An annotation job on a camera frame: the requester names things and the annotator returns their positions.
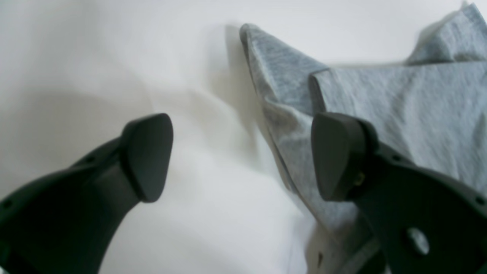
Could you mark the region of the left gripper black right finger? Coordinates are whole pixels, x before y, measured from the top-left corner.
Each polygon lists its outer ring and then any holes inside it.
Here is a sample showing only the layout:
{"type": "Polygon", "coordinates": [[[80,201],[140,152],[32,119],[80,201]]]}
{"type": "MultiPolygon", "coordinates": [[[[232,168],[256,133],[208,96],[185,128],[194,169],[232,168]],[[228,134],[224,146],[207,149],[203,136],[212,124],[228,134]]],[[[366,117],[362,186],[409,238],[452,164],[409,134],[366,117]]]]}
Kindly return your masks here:
{"type": "Polygon", "coordinates": [[[325,201],[353,202],[393,274],[485,274],[486,197],[379,141],[368,121],[315,115],[312,155],[325,201]]]}

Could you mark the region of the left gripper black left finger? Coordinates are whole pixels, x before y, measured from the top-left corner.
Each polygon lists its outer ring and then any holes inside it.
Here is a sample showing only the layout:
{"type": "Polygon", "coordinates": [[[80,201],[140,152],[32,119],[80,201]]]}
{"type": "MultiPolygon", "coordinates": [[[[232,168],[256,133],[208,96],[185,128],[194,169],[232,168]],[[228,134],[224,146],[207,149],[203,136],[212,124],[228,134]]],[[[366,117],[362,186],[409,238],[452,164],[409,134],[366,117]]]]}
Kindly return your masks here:
{"type": "Polygon", "coordinates": [[[124,217],[158,201],[172,154],[167,114],[127,123],[120,137],[1,201],[1,269],[97,274],[124,217]]]}

